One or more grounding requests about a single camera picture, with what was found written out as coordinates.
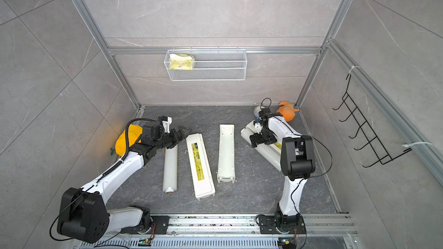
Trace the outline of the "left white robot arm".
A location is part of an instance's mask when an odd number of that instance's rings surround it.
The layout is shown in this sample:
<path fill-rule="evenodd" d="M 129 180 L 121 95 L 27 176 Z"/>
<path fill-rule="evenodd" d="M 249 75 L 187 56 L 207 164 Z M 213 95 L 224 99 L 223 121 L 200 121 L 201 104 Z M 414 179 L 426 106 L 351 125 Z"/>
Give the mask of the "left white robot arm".
<path fill-rule="evenodd" d="M 143 168 L 159 149 L 173 149 L 191 135 L 192 130 L 171 127 L 172 118 L 143 118 L 141 134 L 133 144 L 129 128 L 137 122 L 130 120 L 124 130 L 125 153 L 105 172 L 81 188 L 70 188 L 61 198 L 60 213 L 51 224 L 64 241 L 76 239 L 96 243 L 111 232 L 118 234 L 155 233 L 156 225 L 147 207 L 131 205 L 108 210 L 107 201 L 135 172 Z"/>

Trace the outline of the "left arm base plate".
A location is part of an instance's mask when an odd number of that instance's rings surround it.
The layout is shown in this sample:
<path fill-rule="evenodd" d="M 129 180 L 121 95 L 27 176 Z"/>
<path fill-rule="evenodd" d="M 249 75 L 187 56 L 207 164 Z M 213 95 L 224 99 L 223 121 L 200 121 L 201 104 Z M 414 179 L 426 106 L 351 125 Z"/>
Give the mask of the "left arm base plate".
<path fill-rule="evenodd" d="M 137 226 L 123 228 L 121 233 L 144 235 L 154 232 L 155 235 L 164 235 L 167 233 L 169 222 L 170 216 L 148 216 Z"/>

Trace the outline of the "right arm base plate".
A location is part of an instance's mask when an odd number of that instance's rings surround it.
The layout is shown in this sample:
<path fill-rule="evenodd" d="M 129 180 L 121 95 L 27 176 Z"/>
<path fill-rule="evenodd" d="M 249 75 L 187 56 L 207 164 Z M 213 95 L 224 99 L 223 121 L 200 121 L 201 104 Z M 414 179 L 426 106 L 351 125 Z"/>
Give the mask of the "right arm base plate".
<path fill-rule="evenodd" d="M 303 216 L 300 214 L 283 217 L 280 217 L 277 214 L 258 214 L 255 220 L 259 227 L 260 234 L 263 235 L 306 234 L 305 222 Z"/>

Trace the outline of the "white dispenser base tray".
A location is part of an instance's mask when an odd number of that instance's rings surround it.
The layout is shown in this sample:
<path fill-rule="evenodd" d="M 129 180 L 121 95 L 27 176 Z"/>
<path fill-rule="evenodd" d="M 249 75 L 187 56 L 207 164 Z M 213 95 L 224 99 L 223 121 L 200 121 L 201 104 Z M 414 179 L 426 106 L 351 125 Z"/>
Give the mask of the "white dispenser base tray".
<path fill-rule="evenodd" d="M 235 145 L 233 124 L 220 125 L 219 161 L 217 181 L 235 182 Z"/>

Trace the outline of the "white dispenser lid with label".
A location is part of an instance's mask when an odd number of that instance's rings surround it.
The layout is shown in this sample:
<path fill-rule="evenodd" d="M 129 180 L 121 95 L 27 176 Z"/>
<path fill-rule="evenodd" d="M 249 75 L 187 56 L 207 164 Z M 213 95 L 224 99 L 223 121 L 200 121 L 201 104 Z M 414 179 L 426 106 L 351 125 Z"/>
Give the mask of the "white dispenser lid with label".
<path fill-rule="evenodd" d="M 256 133 L 258 134 L 259 127 L 255 126 L 255 122 L 254 121 L 251 121 L 250 123 L 247 124 L 246 129 L 249 129 L 249 131 L 251 131 L 254 134 L 256 134 Z M 276 142 L 274 144 L 267 145 L 267 147 L 270 150 L 274 151 L 279 156 L 281 155 L 281 143 Z"/>

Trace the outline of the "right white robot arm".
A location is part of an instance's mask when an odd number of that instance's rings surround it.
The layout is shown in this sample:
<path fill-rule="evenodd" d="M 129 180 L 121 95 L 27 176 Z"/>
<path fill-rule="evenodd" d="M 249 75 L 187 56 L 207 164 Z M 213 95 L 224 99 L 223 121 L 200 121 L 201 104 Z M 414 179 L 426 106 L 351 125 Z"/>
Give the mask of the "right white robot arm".
<path fill-rule="evenodd" d="M 299 204 L 303 187 L 316 170 L 313 139 L 295 131 L 283 114 L 260 107 L 255 120 L 241 130 L 241 136 L 285 176 L 281 200 L 273 216 L 262 216 L 261 233 L 288 234 L 303 230 Z M 215 186 L 203 136 L 186 138 L 190 168 L 197 199 L 214 195 Z"/>

